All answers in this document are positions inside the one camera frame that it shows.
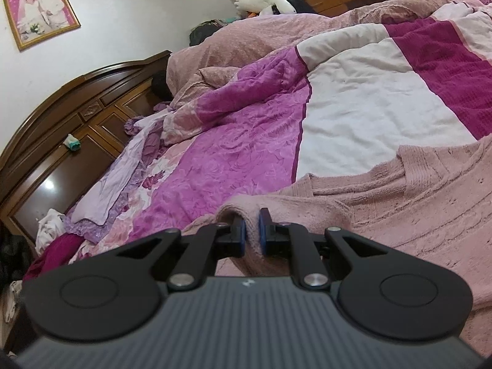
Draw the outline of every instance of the circular pad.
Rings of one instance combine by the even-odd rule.
[[[44,333],[78,342],[123,336],[146,323],[161,303],[140,260],[103,255],[28,281],[24,292],[27,312]]]
[[[358,259],[338,300],[357,325],[401,341],[459,335],[473,305],[461,277],[404,254]]]
[[[437,287],[418,275],[395,275],[381,283],[381,294],[389,302],[402,307],[421,307],[437,297]]]
[[[75,308],[97,308],[109,304],[118,294],[118,285],[102,276],[69,280],[61,288],[61,298]]]

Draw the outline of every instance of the groom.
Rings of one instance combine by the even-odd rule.
[[[38,2],[52,29],[61,29],[69,26],[68,19],[63,11],[65,4],[62,0],[38,0]]]

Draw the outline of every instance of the bride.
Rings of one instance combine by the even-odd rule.
[[[19,0],[17,28],[21,34],[24,34],[25,40],[33,39],[51,31],[41,13],[41,7],[37,0]]]

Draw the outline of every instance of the person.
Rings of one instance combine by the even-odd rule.
[[[62,0],[38,0],[41,10],[46,14],[52,29],[61,29],[69,26],[65,15],[65,3]]]
[[[30,35],[41,35],[51,31],[37,0],[19,0],[19,12],[17,15],[17,28],[26,38]]]

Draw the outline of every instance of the white wall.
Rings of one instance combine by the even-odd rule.
[[[19,52],[0,8],[0,153],[30,113],[73,78],[189,43],[202,21],[233,17],[232,0],[69,0],[82,27]]]

